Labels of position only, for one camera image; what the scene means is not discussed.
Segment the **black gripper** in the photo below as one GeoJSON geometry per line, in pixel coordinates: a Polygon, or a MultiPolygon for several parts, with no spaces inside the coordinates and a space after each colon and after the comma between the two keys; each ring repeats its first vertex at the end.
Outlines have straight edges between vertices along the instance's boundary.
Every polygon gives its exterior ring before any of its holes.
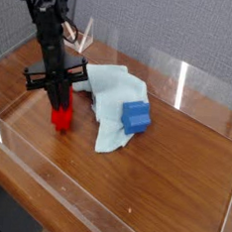
{"type": "Polygon", "coordinates": [[[57,42],[37,40],[37,42],[41,47],[43,60],[25,68],[23,75],[26,77],[26,88],[28,90],[42,88],[48,93],[54,110],[58,111],[60,102],[65,111],[69,107],[70,87],[75,82],[87,79],[88,61],[86,58],[70,55],[65,49],[63,40],[57,42]]]}

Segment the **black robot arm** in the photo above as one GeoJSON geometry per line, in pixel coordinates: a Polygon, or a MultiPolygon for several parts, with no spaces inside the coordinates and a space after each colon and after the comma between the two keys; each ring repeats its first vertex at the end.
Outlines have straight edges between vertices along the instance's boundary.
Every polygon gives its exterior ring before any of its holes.
{"type": "Polygon", "coordinates": [[[66,111],[70,107],[70,88],[75,82],[87,79],[86,58],[70,56],[64,42],[62,24],[72,21],[67,17],[68,0],[23,0],[36,26],[37,42],[43,60],[25,68],[26,88],[42,88],[48,94],[52,108],[66,111]]]}

